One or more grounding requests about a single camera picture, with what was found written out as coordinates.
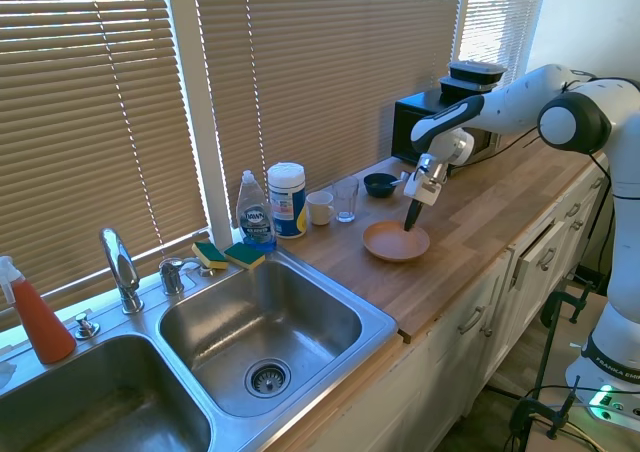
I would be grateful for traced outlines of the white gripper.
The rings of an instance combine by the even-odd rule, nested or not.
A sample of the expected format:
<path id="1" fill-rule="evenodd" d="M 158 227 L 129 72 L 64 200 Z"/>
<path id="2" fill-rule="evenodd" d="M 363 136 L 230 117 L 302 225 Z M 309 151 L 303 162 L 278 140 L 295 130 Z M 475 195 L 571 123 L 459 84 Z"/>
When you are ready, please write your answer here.
<path id="1" fill-rule="evenodd" d="M 404 230 L 410 231 L 420 216 L 424 205 L 433 206 L 445 183 L 445 169 L 417 168 L 408 178 L 404 187 L 404 195 L 411 198 L 404 221 Z"/>

